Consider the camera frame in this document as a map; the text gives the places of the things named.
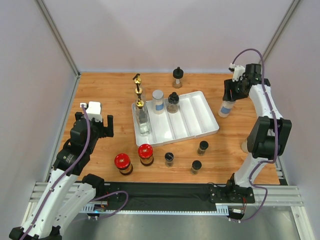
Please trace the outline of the black knob grinder bottle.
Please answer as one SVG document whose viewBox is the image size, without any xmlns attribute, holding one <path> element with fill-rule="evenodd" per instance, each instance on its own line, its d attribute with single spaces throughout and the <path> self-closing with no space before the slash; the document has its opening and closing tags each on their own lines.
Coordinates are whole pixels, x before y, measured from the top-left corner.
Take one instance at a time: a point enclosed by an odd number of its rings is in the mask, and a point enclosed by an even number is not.
<svg viewBox="0 0 320 240">
<path fill-rule="evenodd" d="M 174 79 L 172 82 L 172 86 L 176 89 L 181 88 L 184 71 L 178 66 L 176 69 L 173 70 L 172 76 Z"/>
</svg>

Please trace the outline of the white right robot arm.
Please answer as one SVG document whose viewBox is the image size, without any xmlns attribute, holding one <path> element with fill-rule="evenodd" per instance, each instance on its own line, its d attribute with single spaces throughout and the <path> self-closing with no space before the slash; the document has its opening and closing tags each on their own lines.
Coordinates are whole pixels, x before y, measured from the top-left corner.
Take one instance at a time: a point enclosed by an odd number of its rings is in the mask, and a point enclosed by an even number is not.
<svg viewBox="0 0 320 240">
<path fill-rule="evenodd" d="M 241 147 L 247 152 L 243 164 L 226 183 L 225 196 L 232 203 L 251 201 L 254 180 L 267 164 L 273 164 L 285 150 L 292 122 L 277 110 L 271 94 L 271 83 L 262 76 L 260 64 L 246 66 L 231 63 L 231 79 L 224 81 L 224 94 L 218 114 L 229 116 L 237 100 L 250 98 L 257 115 L 256 122 Z"/>
</svg>

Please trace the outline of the red lid sauce jar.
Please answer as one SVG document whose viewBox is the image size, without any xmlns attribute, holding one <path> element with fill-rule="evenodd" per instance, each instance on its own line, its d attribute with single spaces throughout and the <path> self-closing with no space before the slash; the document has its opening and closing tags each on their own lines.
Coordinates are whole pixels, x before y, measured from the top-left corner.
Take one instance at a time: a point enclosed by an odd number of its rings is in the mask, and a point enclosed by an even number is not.
<svg viewBox="0 0 320 240">
<path fill-rule="evenodd" d="M 120 153 L 114 158 L 114 164 L 122 175 L 129 175 L 133 171 L 130 157 L 125 153 Z"/>
<path fill-rule="evenodd" d="M 140 158 L 140 162 L 144 166 L 150 166 L 154 162 L 154 151 L 150 144 L 142 144 L 138 148 L 138 156 Z"/>
</svg>

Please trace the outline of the clear glass oil bottle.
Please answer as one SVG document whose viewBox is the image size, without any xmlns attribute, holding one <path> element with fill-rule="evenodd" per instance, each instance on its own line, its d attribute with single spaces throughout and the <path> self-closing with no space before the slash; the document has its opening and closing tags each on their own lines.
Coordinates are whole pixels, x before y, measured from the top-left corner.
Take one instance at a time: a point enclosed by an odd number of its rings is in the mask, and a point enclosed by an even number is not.
<svg viewBox="0 0 320 240">
<path fill-rule="evenodd" d="M 135 102 L 135 118 L 140 134 L 142 136 L 150 134 L 151 122 L 149 112 L 145 105 L 145 102 L 141 99 Z"/>
</svg>

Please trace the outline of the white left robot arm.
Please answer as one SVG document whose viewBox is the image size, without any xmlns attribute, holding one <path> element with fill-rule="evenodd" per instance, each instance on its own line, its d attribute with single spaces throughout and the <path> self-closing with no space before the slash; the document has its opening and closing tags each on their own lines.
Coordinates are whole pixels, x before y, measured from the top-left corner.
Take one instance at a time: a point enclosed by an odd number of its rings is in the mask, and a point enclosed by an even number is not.
<svg viewBox="0 0 320 240">
<path fill-rule="evenodd" d="M 75 193 L 66 199 L 70 188 L 90 161 L 98 139 L 114 136 L 113 116 L 107 126 L 100 114 L 87 111 L 75 114 L 70 138 L 57 154 L 49 181 L 31 216 L 22 226 L 11 230 L 11 240 L 60 240 L 80 210 L 91 200 L 98 201 L 106 193 L 103 178 L 88 174 Z"/>
</svg>

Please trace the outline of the black cap spice bottle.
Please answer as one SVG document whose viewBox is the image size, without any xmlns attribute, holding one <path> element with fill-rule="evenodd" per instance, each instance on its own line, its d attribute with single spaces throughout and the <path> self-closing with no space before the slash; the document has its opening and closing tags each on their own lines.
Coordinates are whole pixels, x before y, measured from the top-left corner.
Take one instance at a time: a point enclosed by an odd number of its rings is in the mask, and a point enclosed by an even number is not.
<svg viewBox="0 0 320 240">
<path fill-rule="evenodd" d="M 179 102 L 180 98 L 176 92 L 172 92 L 168 96 L 168 104 L 167 104 L 167 111 L 171 114 L 176 113 L 179 110 Z"/>
</svg>

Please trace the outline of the glass oil bottle dark sauce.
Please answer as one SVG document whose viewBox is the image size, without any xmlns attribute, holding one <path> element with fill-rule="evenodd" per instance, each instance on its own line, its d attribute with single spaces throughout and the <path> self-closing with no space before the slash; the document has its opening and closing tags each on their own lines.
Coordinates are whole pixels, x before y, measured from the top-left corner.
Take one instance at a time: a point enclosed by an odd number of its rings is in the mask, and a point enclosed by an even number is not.
<svg viewBox="0 0 320 240">
<path fill-rule="evenodd" d="M 137 101 L 146 101 L 145 90 L 140 84 L 136 84 L 134 92 Z"/>
</svg>

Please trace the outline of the white powder jar black lid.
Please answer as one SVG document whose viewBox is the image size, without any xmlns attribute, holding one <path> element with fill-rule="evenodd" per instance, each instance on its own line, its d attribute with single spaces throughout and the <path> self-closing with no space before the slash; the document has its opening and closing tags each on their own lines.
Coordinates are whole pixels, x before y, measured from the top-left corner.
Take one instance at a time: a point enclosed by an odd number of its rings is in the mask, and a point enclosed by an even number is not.
<svg viewBox="0 0 320 240">
<path fill-rule="evenodd" d="M 241 144 L 241 150 L 244 152 L 244 153 L 248 153 L 248 146 L 247 146 L 248 142 L 247 140 L 245 140 L 242 144 Z"/>
</svg>

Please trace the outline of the salt jar silver lid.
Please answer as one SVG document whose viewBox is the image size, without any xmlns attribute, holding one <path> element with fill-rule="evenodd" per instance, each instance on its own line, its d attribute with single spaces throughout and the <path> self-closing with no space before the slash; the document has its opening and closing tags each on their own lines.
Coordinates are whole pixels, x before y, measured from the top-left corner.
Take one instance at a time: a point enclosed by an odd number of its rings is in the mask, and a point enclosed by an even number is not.
<svg viewBox="0 0 320 240">
<path fill-rule="evenodd" d="M 222 101 L 218 111 L 218 115 L 222 118 L 227 118 L 235 105 L 235 101 Z"/>
</svg>

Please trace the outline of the salt jar blue label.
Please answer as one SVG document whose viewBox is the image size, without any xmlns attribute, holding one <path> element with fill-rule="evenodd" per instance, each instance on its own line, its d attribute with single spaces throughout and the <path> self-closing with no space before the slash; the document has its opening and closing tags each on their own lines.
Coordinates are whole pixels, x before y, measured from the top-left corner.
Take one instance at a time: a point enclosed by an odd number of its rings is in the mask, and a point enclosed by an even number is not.
<svg viewBox="0 0 320 240">
<path fill-rule="evenodd" d="M 164 112 L 164 93 L 162 90 L 155 90 L 152 93 L 152 110 L 155 114 L 162 114 Z"/>
</svg>

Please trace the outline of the glass oil bottle brown sauce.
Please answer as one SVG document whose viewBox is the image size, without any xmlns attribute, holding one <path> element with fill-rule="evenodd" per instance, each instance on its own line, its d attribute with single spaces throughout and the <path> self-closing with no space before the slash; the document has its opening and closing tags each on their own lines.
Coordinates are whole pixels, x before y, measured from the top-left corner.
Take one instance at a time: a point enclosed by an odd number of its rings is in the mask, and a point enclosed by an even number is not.
<svg viewBox="0 0 320 240">
<path fill-rule="evenodd" d="M 132 80 L 134 81 L 134 83 L 136 84 L 136 86 L 140 86 L 140 85 L 141 85 L 142 80 L 141 80 L 141 78 L 140 78 L 140 74 L 139 74 L 139 73 L 137 73 L 137 74 L 133 77 Z"/>
</svg>

